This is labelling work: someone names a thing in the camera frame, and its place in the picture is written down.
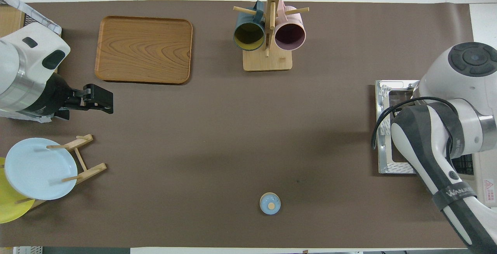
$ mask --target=pink mug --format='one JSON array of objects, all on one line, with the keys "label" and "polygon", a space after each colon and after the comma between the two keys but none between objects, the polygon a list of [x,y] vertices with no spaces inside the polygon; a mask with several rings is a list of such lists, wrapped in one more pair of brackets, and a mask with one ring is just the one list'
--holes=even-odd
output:
[{"label": "pink mug", "polygon": [[278,17],[275,20],[275,43],[283,50],[292,51],[301,47],[306,41],[306,30],[300,13],[285,15],[286,11],[296,9],[278,3]]}]

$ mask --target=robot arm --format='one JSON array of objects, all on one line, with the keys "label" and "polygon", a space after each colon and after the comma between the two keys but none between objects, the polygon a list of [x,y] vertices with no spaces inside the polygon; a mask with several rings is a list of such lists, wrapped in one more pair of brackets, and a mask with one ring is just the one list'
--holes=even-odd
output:
[{"label": "robot arm", "polygon": [[497,51],[488,45],[447,49],[414,91],[413,100],[428,104],[404,108],[391,125],[396,148],[473,253],[497,253],[497,213],[476,199],[449,161],[496,147],[496,71]]},{"label": "robot arm", "polygon": [[54,70],[69,46],[42,24],[0,38],[0,111],[69,119],[69,109],[113,113],[113,94],[97,85],[73,89]]},{"label": "robot arm", "polygon": [[[450,102],[458,113],[474,113],[464,100]],[[455,144],[452,151],[460,153],[463,147],[471,147],[470,143],[474,143],[472,136],[465,135],[462,129],[479,127],[471,119],[459,122],[454,119],[455,115],[441,103],[407,107],[393,120],[392,139],[467,247],[473,253],[496,253],[497,213],[476,199],[471,187],[458,177],[446,160],[447,146],[451,143]]]}]

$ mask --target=blue lid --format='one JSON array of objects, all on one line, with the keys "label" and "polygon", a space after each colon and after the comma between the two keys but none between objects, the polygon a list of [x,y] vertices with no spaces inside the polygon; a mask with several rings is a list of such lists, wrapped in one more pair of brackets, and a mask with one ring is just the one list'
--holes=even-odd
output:
[{"label": "blue lid", "polygon": [[281,201],[275,193],[266,193],[262,195],[259,205],[262,212],[273,215],[281,208]]}]

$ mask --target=cup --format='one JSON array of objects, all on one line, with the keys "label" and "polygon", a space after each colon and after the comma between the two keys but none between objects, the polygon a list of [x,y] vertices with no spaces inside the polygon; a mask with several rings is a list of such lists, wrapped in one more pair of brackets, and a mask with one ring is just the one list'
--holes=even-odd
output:
[{"label": "cup", "polygon": [[301,47],[306,41],[306,30],[300,13],[286,15],[285,12],[296,9],[278,3],[278,17],[275,20],[275,43],[283,50],[292,51]]},{"label": "cup", "polygon": [[253,51],[264,43],[264,4],[257,1],[253,8],[247,9],[256,11],[256,14],[238,13],[233,40],[239,48]]}]

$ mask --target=warning label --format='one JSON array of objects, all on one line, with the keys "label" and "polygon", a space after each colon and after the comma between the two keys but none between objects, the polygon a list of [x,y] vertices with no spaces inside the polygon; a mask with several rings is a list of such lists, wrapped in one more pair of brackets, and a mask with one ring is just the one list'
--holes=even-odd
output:
[{"label": "warning label", "polygon": [[495,203],[494,180],[484,179],[483,183],[485,185],[485,201],[489,203]]}]

